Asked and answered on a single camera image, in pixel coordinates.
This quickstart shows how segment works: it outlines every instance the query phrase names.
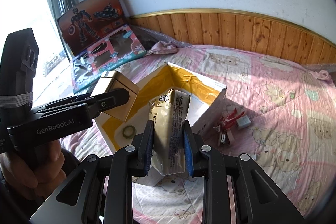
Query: green ring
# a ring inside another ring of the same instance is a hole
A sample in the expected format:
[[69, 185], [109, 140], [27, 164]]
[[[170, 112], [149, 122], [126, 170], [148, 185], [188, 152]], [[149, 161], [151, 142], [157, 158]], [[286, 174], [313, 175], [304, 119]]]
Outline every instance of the green ring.
[[[131, 129], [133, 130], [132, 134], [129, 135], [129, 136], [125, 134], [125, 131], [126, 131], [127, 128], [131, 128]], [[137, 133], [137, 130], [135, 129], [134, 126], [126, 126], [126, 127], [124, 127], [124, 129], [123, 129], [123, 136], [124, 136], [124, 138], [127, 139], [127, 140], [132, 139], [132, 138], [136, 135], [136, 133]]]

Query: gold box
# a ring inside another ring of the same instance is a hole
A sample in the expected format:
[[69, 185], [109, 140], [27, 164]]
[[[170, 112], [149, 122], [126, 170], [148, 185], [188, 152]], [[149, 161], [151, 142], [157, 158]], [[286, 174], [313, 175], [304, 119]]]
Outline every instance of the gold box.
[[124, 88], [129, 92], [127, 104], [104, 111], [106, 114], [125, 122], [134, 104], [140, 88], [122, 73], [112, 70], [104, 72], [99, 78], [91, 96], [105, 93], [116, 88]]

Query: white elastic band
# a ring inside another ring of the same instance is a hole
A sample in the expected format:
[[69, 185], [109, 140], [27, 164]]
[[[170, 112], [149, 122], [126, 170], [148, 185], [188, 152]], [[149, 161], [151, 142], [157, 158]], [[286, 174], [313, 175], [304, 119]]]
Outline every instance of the white elastic band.
[[0, 107], [14, 108], [29, 104], [33, 101], [33, 93], [20, 94], [15, 96], [0, 96]]

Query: quilted blanket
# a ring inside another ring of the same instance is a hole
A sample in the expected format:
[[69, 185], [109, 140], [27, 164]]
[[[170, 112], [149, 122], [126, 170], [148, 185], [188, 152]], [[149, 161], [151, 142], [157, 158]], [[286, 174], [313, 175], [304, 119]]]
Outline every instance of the quilted blanket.
[[[204, 136], [205, 142], [224, 154], [251, 155], [298, 210], [309, 213], [336, 172], [336, 88], [328, 73], [208, 45], [150, 55], [118, 70], [136, 83], [164, 62], [227, 85], [225, 113], [234, 108], [245, 111], [251, 126], [243, 130], [233, 127], [235, 141], [230, 146], [217, 147], [214, 132]], [[96, 127], [64, 138], [62, 144], [80, 159], [89, 153], [110, 153]], [[200, 223], [203, 183], [203, 178], [183, 173], [167, 176], [155, 187], [133, 184], [133, 216], [139, 223]], [[234, 217], [233, 201], [231, 213]]]

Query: wooden headboard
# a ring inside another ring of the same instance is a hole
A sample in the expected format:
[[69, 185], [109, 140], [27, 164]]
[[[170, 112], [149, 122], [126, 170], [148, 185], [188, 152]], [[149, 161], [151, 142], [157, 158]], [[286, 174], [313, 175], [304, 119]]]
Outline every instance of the wooden headboard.
[[301, 65], [336, 63], [336, 45], [294, 23], [224, 9], [167, 10], [131, 17], [130, 23], [195, 45], [258, 52]]

